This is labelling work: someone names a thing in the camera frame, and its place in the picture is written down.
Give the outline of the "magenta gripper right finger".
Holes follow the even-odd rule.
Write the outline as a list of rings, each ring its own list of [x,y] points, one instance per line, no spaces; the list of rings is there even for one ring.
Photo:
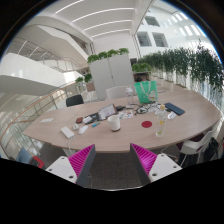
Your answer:
[[[181,170],[166,154],[155,154],[139,145],[130,144],[130,153],[143,186]]]

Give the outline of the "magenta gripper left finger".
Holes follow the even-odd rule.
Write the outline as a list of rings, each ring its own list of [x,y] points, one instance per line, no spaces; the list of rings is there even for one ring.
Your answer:
[[[69,157],[59,157],[47,171],[84,187],[95,155],[95,145],[92,144]]]

